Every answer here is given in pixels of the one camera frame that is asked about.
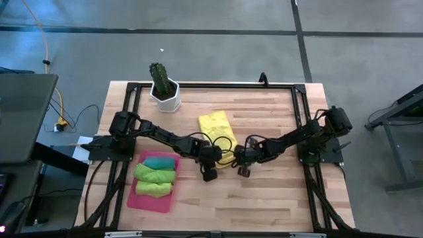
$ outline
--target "concrete floor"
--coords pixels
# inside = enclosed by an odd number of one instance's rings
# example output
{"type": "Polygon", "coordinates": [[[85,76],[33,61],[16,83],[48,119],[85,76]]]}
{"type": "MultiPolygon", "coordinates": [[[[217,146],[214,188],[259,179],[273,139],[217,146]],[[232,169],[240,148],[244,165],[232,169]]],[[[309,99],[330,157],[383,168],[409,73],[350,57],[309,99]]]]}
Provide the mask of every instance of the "concrete floor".
{"type": "MultiPolygon", "coordinates": [[[[298,0],[303,30],[421,32],[423,1],[298,0]]],[[[295,30],[289,0],[49,0],[29,1],[46,26],[99,28],[295,30]]],[[[0,24],[33,25],[20,1],[10,0],[0,24]]],[[[305,82],[296,36],[195,34],[47,34],[51,72],[59,75],[65,108],[76,117],[88,104],[101,108],[111,80],[149,79],[148,65],[163,62],[177,81],[305,82]]],[[[37,32],[0,32],[0,66],[43,72],[37,32]]],[[[323,83],[329,104],[346,109],[354,129],[342,138],[346,182],[356,227],[363,231],[423,236],[423,190],[388,195],[400,176],[385,132],[363,125],[374,110],[422,83],[421,38],[305,37],[313,82],[323,83]]],[[[41,131],[45,144],[92,136],[92,108],[75,134],[41,131]]],[[[57,115],[47,113],[52,129],[57,115]]]]}

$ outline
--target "white hexagonal pot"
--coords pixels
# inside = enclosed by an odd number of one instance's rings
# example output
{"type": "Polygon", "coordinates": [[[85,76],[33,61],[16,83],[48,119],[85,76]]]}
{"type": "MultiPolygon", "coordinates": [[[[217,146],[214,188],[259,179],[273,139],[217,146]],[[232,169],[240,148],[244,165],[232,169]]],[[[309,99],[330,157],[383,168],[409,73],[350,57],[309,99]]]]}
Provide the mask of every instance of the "white hexagonal pot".
{"type": "Polygon", "coordinates": [[[180,95],[179,95],[179,84],[175,81],[173,81],[171,78],[168,78],[169,81],[176,87],[176,93],[174,95],[174,97],[171,97],[169,99],[166,100],[160,100],[157,97],[154,96],[153,91],[154,91],[154,82],[153,82],[153,86],[151,87],[150,90],[150,96],[156,100],[157,102],[157,106],[159,106],[159,110],[161,112],[176,112],[180,106],[180,95]]]}

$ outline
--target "yellow cloth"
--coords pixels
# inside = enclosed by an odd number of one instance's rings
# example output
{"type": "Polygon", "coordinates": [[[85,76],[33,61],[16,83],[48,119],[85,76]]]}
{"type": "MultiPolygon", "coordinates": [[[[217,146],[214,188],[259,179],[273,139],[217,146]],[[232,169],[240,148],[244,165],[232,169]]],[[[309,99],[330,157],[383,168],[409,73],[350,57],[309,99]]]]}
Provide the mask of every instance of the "yellow cloth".
{"type": "MultiPolygon", "coordinates": [[[[219,136],[226,136],[232,141],[233,151],[237,145],[237,139],[232,132],[231,125],[229,124],[226,113],[224,111],[214,112],[205,116],[199,116],[198,122],[200,123],[200,129],[203,133],[209,135],[211,141],[214,141],[219,136]]],[[[229,149],[231,145],[229,141],[225,138],[220,138],[216,141],[216,145],[220,146],[222,150],[229,149]]],[[[219,161],[221,164],[226,164],[234,160],[234,156],[231,152],[222,154],[222,159],[219,161]]],[[[216,163],[217,168],[224,168],[228,165],[219,165],[216,163]]]]}

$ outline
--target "white paper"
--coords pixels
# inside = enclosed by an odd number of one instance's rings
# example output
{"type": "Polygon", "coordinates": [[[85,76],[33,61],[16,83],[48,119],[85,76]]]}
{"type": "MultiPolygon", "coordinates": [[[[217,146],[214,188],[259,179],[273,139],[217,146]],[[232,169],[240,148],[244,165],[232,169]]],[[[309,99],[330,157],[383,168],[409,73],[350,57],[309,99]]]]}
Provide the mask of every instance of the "white paper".
{"type": "MultiPolygon", "coordinates": [[[[92,142],[92,140],[93,140],[93,138],[90,138],[90,137],[87,137],[87,136],[79,136],[78,144],[81,145],[81,144],[84,144],[84,143],[90,143],[90,142],[92,142]]],[[[81,162],[84,162],[84,163],[87,163],[87,164],[90,165],[91,161],[88,160],[89,155],[90,155],[89,151],[77,146],[75,148],[75,151],[73,152],[72,157],[74,159],[77,159],[81,162]]]]}

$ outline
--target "cactus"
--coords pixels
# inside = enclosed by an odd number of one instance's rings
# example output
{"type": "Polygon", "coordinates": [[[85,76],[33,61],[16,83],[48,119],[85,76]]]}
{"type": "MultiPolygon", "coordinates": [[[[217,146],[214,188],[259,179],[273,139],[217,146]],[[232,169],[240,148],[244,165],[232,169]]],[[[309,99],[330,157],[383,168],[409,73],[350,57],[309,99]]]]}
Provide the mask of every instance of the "cactus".
{"type": "Polygon", "coordinates": [[[150,65],[150,74],[154,81],[156,93],[161,99],[168,99],[174,96],[174,89],[167,78],[165,66],[161,63],[152,63],[150,65]]]}

